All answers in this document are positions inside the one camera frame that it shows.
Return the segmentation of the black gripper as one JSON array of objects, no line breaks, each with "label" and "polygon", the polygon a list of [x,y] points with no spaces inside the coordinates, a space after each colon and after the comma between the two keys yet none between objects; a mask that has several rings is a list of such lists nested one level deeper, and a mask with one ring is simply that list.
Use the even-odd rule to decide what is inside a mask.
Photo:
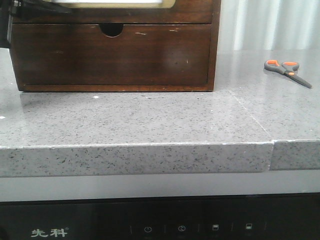
[{"label": "black gripper", "polygon": [[70,8],[45,0],[1,0],[0,47],[11,47],[13,17],[30,20],[42,16],[71,13]]}]

